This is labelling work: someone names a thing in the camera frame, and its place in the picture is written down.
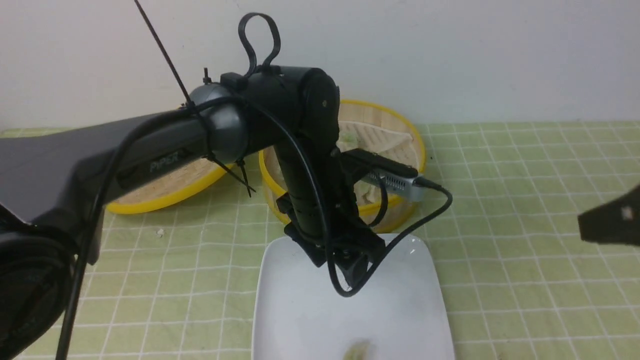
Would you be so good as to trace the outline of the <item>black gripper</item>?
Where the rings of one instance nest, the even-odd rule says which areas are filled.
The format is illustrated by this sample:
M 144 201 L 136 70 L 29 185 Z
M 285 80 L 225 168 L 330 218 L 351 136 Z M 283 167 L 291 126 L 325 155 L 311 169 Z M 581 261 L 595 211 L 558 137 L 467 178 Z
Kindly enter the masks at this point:
M 290 194 L 280 196 L 276 205 L 290 219 L 284 229 L 285 235 L 306 253 L 317 268 L 325 265 L 328 261 L 325 242 L 322 237 L 318 240 L 304 237 Z M 386 242 L 359 217 L 357 207 L 347 205 L 346 201 L 336 203 L 329 219 L 334 265 L 341 271 L 346 285 L 352 291 L 359 291 L 370 278 L 367 274 L 370 265 L 381 263 Z

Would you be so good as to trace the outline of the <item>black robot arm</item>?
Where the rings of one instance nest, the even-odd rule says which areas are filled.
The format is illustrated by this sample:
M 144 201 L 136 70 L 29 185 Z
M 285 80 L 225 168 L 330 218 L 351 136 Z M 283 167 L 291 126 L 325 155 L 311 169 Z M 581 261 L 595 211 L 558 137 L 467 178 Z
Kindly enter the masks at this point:
M 96 126 L 1 140 L 1 358 L 64 315 L 70 346 L 80 287 L 95 264 L 105 206 L 199 159 L 240 164 L 274 147 L 287 191 L 285 234 L 354 296 L 387 254 L 359 217 L 359 156 L 341 153 L 339 88 L 318 68 L 261 64 L 194 89 L 185 105 Z

